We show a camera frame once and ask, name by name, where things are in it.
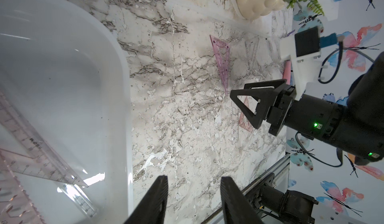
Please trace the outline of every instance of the black cable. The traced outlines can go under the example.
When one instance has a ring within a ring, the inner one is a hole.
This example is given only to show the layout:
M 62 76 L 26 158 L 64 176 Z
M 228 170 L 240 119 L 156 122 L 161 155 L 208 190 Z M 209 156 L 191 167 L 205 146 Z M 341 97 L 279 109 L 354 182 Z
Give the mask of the black cable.
M 320 73 L 319 73 L 319 79 L 318 81 L 322 84 L 327 84 L 329 82 L 332 82 L 333 79 L 336 77 L 336 74 L 338 73 L 339 71 L 339 68 L 340 68 L 340 65 L 341 65 L 341 59 L 343 58 L 343 51 L 341 51 L 340 49 L 340 43 L 342 44 L 343 42 L 339 42 L 339 48 L 334 50 L 331 54 L 329 54 L 323 61 L 323 63 L 321 64 L 321 69 L 320 69 Z M 342 47 L 343 50 L 350 50 L 350 51 L 353 51 L 353 52 L 356 52 L 362 56 L 364 56 L 365 58 L 367 58 L 368 60 L 370 60 L 371 62 L 374 62 L 374 60 L 372 58 L 370 58 L 369 56 L 367 56 L 366 54 L 364 54 L 363 52 L 360 52 L 359 50 L 353 48 L 353 47 Z M 337 64 L 337 67 L 336 67 L 336 70 L 335 70 L 335 73 L 333 73 L 333 76 L 331 77 L 331 79 L 329 81 L 326 81 L 326 82 L 323 82 L 322 80 L 320 80 L 320 77 L 321 77 L 321 72 L 323 71 L 323 66 L 325 65 L 325 63 L 328 61 L 328 59 L 333 55 L 335 54 L 336 52 L 339 52 L 339 58 L 338 58 L 338 64 Z
M 330 58 L 330 56 L 328 56 L 327 58 L 325 58 L 325 60 L 323 61 L 323 64 L 321 65 L 321 67 L 324 66 L 326 60 L 328 60 Z M 319 82 L 321 84 L 328 84 L 329 82 L 332 82 L 333 79 L 336 77 L 336 74 L 339 72 L 339 68 L 341 66 L 341 60 L 343 58 L 343 42 L 339 42 L 339 60 L 337 62 L 337 66 L 336 66 L 336 70 L 335 72 L 333 73 L 333 76 L 326 82 L 323 82 L 322 80 L 320 80 L 320 76 L 321 76 L 321 71 L 323 70 L 322 68 L 320 69 L 320 73 L 319 73 Z
M 272 214 L 272 213 L 271 213 L 272 211 L 271 211 L 271 212 L 267 212 L 267 211 L 261 210 L 261 212 L 264 213 L 264 214 L 266 214 L 266 215 L 268 215 L 268 216 L 271 216 L 271 217 L 275 218 L 276 220 L 281 221 L 282 223 L 284 223 L 283 219 L 281 219 L 280 217 L 278 217 L 278 216 Z
M 270 211 L 269 213 L 271 213 L 271 212 L 273 212 L 273 211 Z M 264 216 L 262 216 L 262 219 L 264 218 L 264 217 L 266 217 L 266 216 L 268 216 L 267 214 L 265 214 Z
M 299 138 L 297 137 L 297 135 L 299 134 L 300 132 L 296 132 L 296 135 L 295 135 L 295 138 L 296 138 L 296 141 L 297 143 L 299 144 L 299 146 L 301 147 L 301 149 L 303 150 L 303 153 L 304 154 L 307 154 L 309 155 L 310 157 L 312 157 L 313 159 L 315 160 L 318 160 L 319 162 L 323 163 L 323 164 L 326 164 L 328 166 L 332 166 L 332 167 L 340 167 L 343 165 L 343 156 L 340 156 L 339 154 L 339 151 L 337 151 L 337 156 L 338 156 L 338 159 L 340 161 L 340 164 L 337 165 L 337 166 L 334 166 L 334 165 L 331 165 L 331 164 L 328 164 L 328 163 L 325 163 L 324 161 L 320 160 L 320 159 L 317 159 L 316 157 L 314 157 L 312 154 L 310 154 L 307 150 L 305 150 L 304 146 L 301 144 L 301 141 L 299 140 Z

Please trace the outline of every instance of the white sink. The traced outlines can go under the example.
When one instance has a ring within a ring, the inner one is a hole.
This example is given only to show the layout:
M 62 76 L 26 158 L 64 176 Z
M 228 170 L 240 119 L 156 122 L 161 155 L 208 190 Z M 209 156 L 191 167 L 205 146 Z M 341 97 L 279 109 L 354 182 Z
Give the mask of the white sink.
M 83 179 L 86 216 L 57 184 L 18 178 L 47 223 L 123 223 L 133 211 L 129 67 L 116 39 L 65 0 L 0 0 L 0 90 Z M 0 146 L 25 153 L 0 128 Z

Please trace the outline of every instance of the wall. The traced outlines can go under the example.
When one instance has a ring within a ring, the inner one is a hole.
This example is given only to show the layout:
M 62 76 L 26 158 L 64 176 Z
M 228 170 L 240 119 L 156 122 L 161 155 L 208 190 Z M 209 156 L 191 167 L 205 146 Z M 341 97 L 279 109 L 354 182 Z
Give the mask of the wall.
M 303 10 L 300 13 L 299 8 L 296 6 L 293 29 L 296 29 L 295 33 L 297 33 L 300 30 L 299 28 L 303 30 L 307 27 L 319 25 L 323 26 L 322 36 L 333 32 L 342 34 L 349 31 L 350 33 L 345 33 L 344 46 L 368 47 L 380 44 L 372 47 L 379 50 L 362 50 L 365 54 L 376 59 L 378 54 L 384 51 L 384 28 L 382 27 L 382 24 L 384 24 L 384 0 L 373 0 L 375 8 L 371 5 L 366 10 L 368 4 L 368 0 L 342 0 L 339 2 L 338 19 L 328 22 L 324 16 L 318 16 L 314 20 L 307 22 L 304 27 L 303 24 L 299 25 L 299 23 L 308 18 L 305 5 L 302 5 Z M 322 49 L 321 61 L 336 48 L 337 46 L 334 45 Z M 348 58 L 343 61 L 333 82 L 325 85 L 309 83 L 306 94 L 319 98 L 324 97 L 340 104 L 346 103 L 350 85 L 368 70 L 371 63 L 360 56 L 355 59 L 353 53 L 344 52 L 343 56 Z M 332 64 L 336 65 L 337 55 L 333 57 L 333 60 Z M 325 80 L 329 80 L 334 70 L 335 67 L 325 69 L 322 74 Z M 295 146 L 296 141 L 291 140 L 291 138 L 294 138 L 295 133 L 296 131 L 292 129 L 287 132 L 287 151 L 291 153 L 294 153 L 292 150 L 295 150 L 292 146 Z M 339 163 L 336 157 L 336 148 L 318 140 L 305 140 L 305 143 L 308 145 L 307 150 L 314 149 L 312 153 L 317 158 L 333 165 Z M 384 161 L 371 163 L 369 166 L 356 166 L 356 173 L 351 173 L 353 167 L 345 156 L 344 164 L 340 168 L 332 168 L 317 160 L 309 160 L 307 157 L 302 153 L 291 155 L 291 162 L 293 163 L 291 163 L 290 168 L 290 190 L 297 190 L 311 195 L 326 205 L 332 206 L 338 212 L 360 221 L 369 224 L 382 223 L 382 202 L 384 198 L 382 171 L 384 171 Z M 361 211 L 356 211 L 361 217 L 352 210 L 331 200 L 325 193 L 332 195 L 349 207 Z

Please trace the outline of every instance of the marble countertop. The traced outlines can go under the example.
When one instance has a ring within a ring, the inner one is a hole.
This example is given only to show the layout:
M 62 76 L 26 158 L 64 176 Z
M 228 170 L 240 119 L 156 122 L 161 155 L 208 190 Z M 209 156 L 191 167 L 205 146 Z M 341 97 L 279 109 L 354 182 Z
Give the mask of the marble countertop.
M 165 223 L 200 223 L 221 206 L 221 176 L 244 188 L 285 155 L 285 129 L 275 137 L 266 122 L 238 126 L 209 35 L 230 44 L 230 89 L 280 79 L 278 39 L 291 31 L 292 10 L 273 13 L 274 36 L 264 39 L 165 0 L 68 1 L 111 30 L 130 65 L 135 205 L 167 175 Z
M 242 17 L 236 0 L 167 0 L 181 4 L 196 12 L 214 17 L 216 20 L 226 22 L 247 32 L 263 37 L 272 35 L 271 13 L 256 20 L 247 20 Z

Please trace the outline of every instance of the ruler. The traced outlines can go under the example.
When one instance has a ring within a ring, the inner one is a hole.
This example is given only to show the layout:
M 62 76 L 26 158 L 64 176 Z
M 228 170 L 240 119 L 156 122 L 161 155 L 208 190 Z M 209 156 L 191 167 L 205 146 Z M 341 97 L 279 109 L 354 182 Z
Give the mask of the ruler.
M 0 148 L 0 156 L 7 164 L 7 168 L 13 173 L 20 173 L 28 176 L 55 181 L 54 178 L 52 178 L 50 175 L 46 175 L 40 169 L 39 164 L 34 158 L 4 150 L 2 148 Z M 65 193 L 84 214 L 89 217 L 94 217 L 96 215 L 98 209 L 92 204 L 87 195 L 78 185 L 58 183 L 58 187 L 61 192 Z
M 248 64 L 250 67 L 252 67 L 256 62 L 256 51 L 259 46 L 259 41 L 259 37 L 254 37 L 245 41 L 245 52 L 247 54 Z
M 15 175 L 0 154 L 1 224 L 45 224 Z
M 88 185 L 12 106 L 2 92 L 0 92 L 0 123 L 30 155 L 25 156 L 0 148 L 2 157 L 0 161 L 6 164 L 8 171 L 60 182 L 57 183 L 58 190 L 65 193 L 87 217 L 92 218 L 97 214 L 98 209 L 80 188 Z
M 230 47 L 228 43 L 209 35 L 212 43 L 212 48 L 214 49 L 214 54 L 217 62 L 218 72 L 221 78 L 221 81 L 224 86 L 224 91 L 227 94 L 228 89 L 228 73 L 229 73 L 229 61 L 230 61 Z M 220 53 L 220 49 L 225 52 L 225 60 Z
M 67 184 L 88 185 L 51 148 L 33 126 L 12 106 L 0 92 L 0 123 L 36 160 L 46 179 Z

